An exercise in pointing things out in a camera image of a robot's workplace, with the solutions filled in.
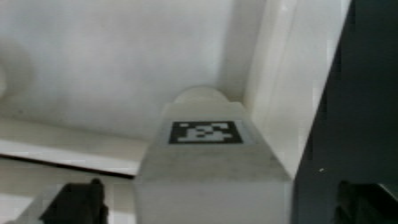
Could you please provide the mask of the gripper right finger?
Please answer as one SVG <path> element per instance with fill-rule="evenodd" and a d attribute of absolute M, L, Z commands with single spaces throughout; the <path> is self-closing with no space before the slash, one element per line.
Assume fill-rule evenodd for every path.
<path fill-rule="evenodd" d="M 398 224 L 398 184 L 339 182 L 334 224 Z"/>

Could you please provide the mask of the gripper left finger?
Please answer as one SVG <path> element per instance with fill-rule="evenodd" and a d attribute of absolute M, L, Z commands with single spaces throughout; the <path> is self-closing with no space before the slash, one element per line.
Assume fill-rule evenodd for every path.
<path fill-rule="evenodd" d="M 39 220 L 44 224 L 108 224 L 104 185 L 97 178 L 64 185 Z"/>

